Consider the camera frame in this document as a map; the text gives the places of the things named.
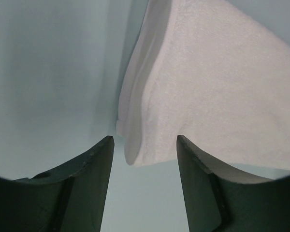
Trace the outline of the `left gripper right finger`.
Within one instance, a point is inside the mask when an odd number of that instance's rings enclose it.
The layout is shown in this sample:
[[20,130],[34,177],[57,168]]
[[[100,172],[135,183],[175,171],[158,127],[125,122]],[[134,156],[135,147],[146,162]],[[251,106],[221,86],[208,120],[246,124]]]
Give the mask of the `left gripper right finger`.
[[191,232],[290,232],[290,175],[244,172],[182,135],[176,150]]

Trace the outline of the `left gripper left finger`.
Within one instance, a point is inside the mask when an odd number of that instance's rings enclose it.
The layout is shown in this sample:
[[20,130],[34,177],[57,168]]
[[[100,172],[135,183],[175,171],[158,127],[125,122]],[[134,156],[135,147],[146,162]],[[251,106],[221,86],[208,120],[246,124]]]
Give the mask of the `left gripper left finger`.
[[33,178],[0,177],[0,232],[98,232],[114,139]]

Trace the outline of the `white towel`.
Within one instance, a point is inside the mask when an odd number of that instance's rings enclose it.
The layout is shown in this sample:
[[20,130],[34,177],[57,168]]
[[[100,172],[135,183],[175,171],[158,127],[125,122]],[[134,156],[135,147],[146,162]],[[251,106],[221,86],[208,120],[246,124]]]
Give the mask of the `white towel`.
[[186,136],[231,164],[290,170],[290,47],[225,0],[151,0],[119,97],[127,164]]

